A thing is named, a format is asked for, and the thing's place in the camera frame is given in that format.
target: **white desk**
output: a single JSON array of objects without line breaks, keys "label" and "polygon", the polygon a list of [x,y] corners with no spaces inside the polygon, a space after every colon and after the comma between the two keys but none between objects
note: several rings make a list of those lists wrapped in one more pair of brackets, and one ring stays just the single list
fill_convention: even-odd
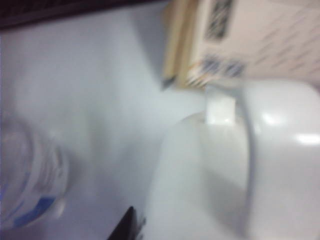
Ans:
[{"label": "white desk", "polygon": [[167,130],[203,110],[200,92],[161,90],[165,3],[36,23],[1,34],[2,108],[70,153],[59,218],[1,240],[104,240],[138,216]]}]

